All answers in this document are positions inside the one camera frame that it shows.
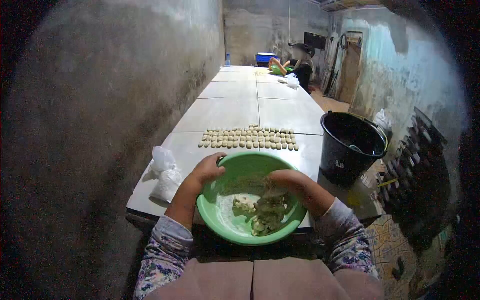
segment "black bucket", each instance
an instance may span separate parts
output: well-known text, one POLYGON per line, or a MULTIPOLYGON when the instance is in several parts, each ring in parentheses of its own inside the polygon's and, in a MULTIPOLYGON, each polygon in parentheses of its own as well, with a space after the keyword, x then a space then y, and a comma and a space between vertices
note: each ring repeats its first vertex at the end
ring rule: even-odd
POLYGON ((350 187, 386 154, 385 133, 365 118, 329 111, 321 124, 325 134, 320 169, 333 184, 350 187))

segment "floral sleeve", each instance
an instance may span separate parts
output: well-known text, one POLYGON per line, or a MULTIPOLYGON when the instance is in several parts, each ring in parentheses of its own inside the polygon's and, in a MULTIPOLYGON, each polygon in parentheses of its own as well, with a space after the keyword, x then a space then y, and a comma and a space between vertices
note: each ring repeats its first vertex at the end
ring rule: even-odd
POLYGON ((315 220, 315 231, 332 247, 327 264, 332 273, 356 269, 378 279, 363 225, 338 198, 325 215, 315 220))
POLYGON ((160 217, 145 248, 133 298, 141 300, 156 288, 177 280, 188 262, 192 243, 188 229, 167 216, 160 217))

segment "plastic bag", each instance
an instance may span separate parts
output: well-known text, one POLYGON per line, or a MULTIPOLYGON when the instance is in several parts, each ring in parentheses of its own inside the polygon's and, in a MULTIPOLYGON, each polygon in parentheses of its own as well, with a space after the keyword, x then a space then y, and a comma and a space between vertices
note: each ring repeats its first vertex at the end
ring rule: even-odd
POLYGON ((290 73, 285 76, 285 78, 287 79, 287 85, 289 87, 293 88, 294 90, 298 89, 298 87, 300 86, 300 81, 297 79, 296 74, 290 73))
POLYGON ((158 182, 150 196, 171 203, 183 182, 183 177, 170 150, 156 146, 153 148, 152 155, 153 163, 150 168, 155 173, 158 182))

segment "green bowl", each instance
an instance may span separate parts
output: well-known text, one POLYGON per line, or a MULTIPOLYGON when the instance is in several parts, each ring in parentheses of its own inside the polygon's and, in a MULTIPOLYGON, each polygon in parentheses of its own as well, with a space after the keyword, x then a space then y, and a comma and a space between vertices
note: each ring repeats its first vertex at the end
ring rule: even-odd
MULTIPOLYGON (((293 71, 292 68, 286 67, 285 70, 287 71, 293 71)), ((282 72, 280 71, 280 68, 278 66, 272 66, 272 73, 273 75, 282 75, 282 72)))
POLYGON ((275 170, 296 170, 296 168, 271 154, 250 151, 228 155, 223 158, 218 165, 219 167, 224 166, 227 171, 222 177, 211 184, 205 185, 202 194, 197 198, 197 207, 207 226, 222 238, 244 246, 271 244, 295 231, 305 218, 307 210, 299 203, 295 196, 291 196, 290 203, 293 207, 287 214, 288 219, 284 226, 277 232, 254 237, 251 234, 251 218, 241 215, 234 217, 231 221, 231 223, 236 226, 235 228, 225 226, 220 219, 220 208, 216 203, 217 194, 257 194, 256 192, 261 192, 264 189, 261 179, 266 175, 275 170))

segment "water bottle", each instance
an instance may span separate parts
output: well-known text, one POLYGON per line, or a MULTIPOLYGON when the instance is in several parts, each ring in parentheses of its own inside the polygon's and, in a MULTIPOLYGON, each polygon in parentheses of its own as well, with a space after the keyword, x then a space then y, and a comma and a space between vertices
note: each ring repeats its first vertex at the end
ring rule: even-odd
POLYGON ((230 53, 227 53, 227 61, 225 62, 225 65, 227 67, 229 67, 231 65, 231 62, 230 62, 230 53))

